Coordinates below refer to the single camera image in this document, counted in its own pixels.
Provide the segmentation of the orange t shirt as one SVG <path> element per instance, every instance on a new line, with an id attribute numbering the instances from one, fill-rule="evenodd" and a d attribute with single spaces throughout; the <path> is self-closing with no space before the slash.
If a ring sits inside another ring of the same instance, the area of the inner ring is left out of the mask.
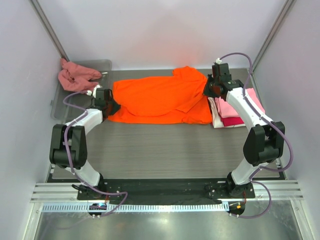
<path id="1" fill-rule="evenodd" d="M 120 109 L 108 120 L 126 124 L 210 124 L 207 78 L 189 66 L 176 68 L 171 76 L 125 79 L 113 83 Z"/>

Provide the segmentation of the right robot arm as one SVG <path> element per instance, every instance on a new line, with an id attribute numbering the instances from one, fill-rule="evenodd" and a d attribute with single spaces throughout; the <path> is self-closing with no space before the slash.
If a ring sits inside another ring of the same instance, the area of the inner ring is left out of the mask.
<path id="1" fill-rule="evenodd" d="M 231 105 L 248 130 L 243 146 L 244 159 L 226 178 L 226 194 L 238 198 L 249 189 L 258 171 L 282 156 L 285 126 L 265 116 L 244 84 L 232 79 L 227 63 L 212 66 L 212 74 L 207 78 L 203 93 L 207 97 L 221 98 Z"/>

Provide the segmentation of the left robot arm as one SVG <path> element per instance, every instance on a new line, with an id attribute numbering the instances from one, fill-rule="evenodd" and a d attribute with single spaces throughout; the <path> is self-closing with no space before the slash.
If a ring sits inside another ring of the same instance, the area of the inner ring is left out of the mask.
<path id="1" fill-rule="evenodd" d="M 100 200 L 108 194 L 107 188 L 103 175 L 89 163 L 86 136 L 108 117 L 117 113 L 121 105 L 114 99 L 111 89 L 101 87 L 89 92 L 93 98 L 91 107 L 83 108 L 69 103 L 69 98 L 84 93 L 74 92 L 63 99 L 65 105 L 82 110 L 83 113 L 65 124 L 53 126 L 49 160 L 51 164 L 70 172 L 81 182 L 81 186 L 89 189 L 93 198 Z"/>

